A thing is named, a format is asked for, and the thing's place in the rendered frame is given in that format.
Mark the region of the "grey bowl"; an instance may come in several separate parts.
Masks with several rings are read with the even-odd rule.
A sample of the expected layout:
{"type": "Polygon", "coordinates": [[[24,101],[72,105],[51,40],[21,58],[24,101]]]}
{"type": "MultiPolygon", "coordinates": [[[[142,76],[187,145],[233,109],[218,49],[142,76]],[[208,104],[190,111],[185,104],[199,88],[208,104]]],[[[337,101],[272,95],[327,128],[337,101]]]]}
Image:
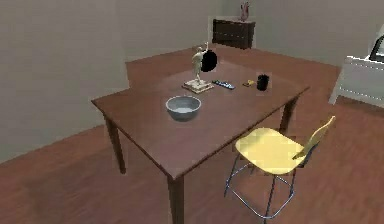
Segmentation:
{"type": "Polygon", "coordinates": [[[187,122],[197,116],[201,101],[194,96],[174,96],[166,101],[165,106],[172,119],[187,122]]]}

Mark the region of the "yellow chair with metal legs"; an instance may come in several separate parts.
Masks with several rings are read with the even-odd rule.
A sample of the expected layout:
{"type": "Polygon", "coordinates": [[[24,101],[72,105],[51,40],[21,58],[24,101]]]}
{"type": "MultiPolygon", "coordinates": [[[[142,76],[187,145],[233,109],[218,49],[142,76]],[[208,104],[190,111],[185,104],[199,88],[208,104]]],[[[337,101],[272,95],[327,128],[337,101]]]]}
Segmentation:
{"type": "Polygon", "coordinates": [[[297,169],[306,166],[313,151],[335,121],[336,116],[331,116],[324,125],[313,132],[304,145],[271,128],[257,128],[238,139],[234,144],[234,149],[238,154],[225,181],[224,195],[231,191],[249,210],[263,220],[263,224],[267,224],[268,220],[274,219],[293,199],[297,169]],[[248,166],[251,166],[252,169],[258,168],[272,176],[271,190],[264,215],[252,208],[231,186],[232,179],[248,166]],[[277,180],[289,187],[288,198],[276,212],[269,214],[277,180]]]}

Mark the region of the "black and white appliance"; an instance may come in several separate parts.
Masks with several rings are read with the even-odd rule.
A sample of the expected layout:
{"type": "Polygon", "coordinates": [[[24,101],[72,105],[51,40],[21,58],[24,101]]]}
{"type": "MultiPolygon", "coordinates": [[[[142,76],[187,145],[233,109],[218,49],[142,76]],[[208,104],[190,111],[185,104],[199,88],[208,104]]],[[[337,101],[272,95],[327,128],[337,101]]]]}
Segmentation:
{"type": "Polygon", "coordinates": [[[384,63],[384,24],[377,33],[377,38],[368,55],[368,59],[384,63]]]}

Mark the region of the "brown wooden table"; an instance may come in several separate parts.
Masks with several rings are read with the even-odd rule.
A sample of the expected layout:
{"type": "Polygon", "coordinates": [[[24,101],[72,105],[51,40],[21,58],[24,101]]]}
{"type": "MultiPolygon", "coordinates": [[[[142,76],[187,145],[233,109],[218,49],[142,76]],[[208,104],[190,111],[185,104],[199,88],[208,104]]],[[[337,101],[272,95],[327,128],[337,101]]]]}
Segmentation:
{"type": "Polygon", "coordinates": [[[261,73],[221,62],[212,77],[235,88],[199,94],[201,108],[188,122],[173,120],[166,109],[169,98],[188,93],[182,87],[188,71],[92,101],[105,118],[119,170],[126,171],[119,140],[124,134],[167,176],[172,224],[184,224],[185,174],[279,109],[284,110],[280,131],[287,130],[298,98],[309,87],[274,74],[265,91],[242,85],[261,73]]]}

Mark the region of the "black cup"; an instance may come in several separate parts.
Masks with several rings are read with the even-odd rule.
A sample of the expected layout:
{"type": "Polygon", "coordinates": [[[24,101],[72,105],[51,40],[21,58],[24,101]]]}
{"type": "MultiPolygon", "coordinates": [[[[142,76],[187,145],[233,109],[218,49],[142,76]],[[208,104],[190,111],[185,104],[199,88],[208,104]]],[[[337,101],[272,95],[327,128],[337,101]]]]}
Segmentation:
{"type": "Polygon", "coordinates": [[[257,80],[257,89],[260,91],[265,91],[268,87],[269,76],[266,74],[261,74],[258,76],[257,80]]]}

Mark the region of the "white cabinet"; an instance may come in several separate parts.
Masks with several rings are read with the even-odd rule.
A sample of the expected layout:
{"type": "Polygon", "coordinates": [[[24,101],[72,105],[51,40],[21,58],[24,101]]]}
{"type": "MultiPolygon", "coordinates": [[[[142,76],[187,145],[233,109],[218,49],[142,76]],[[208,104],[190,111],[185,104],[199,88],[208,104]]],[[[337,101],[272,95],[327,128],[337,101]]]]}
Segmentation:
{"type": "Polygon", "coordinates": [[[328,102],[339,96],[384,108],[384,63],[347,56],[328,102]]]}

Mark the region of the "beige statue with black disc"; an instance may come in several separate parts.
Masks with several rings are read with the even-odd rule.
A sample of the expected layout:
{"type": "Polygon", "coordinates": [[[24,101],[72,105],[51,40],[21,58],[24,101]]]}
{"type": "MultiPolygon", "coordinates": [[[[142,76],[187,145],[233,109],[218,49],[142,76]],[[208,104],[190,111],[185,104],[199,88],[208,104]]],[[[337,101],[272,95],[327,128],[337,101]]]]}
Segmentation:
{"type": "Polygon", "coordinates": [[[201,72],[210,72],[217,66],[217,55],[209,49],[209,43],[205,43],[206,47],[198,47],[197,52],[192,57],[193,74],[195,79],[185,82],[182,87],[199,94],[213,88],[213,84],[200,78],[201,72]]]}

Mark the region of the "black remote control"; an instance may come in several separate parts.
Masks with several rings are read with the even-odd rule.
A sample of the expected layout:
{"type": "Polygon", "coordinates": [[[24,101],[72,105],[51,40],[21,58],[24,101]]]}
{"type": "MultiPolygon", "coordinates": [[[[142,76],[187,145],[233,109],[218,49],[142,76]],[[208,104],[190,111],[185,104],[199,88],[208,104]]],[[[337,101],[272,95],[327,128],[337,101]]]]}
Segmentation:
{"type": "Polygon", "coordinates": [[[230,84],[228,82],[224,82],[224,81],[220,81],[220,80],[213,80],[212,83],[215,85],[221,86],[223,88],[229,89],[229,90],[235,89],[235,86],[233,86],[232,84],[230,84]]]}

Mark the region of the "dark brown wooden dresser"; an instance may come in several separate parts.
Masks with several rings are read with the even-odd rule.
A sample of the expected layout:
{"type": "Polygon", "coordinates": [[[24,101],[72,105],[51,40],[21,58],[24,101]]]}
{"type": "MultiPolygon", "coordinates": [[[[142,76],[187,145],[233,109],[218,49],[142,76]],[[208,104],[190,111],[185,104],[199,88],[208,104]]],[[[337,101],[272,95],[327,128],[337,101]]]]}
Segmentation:
{"type": "Polygon", "coordinates": [[[213,20],[212,42],[239,49],[251,49],[255,22],[213,20]]]}

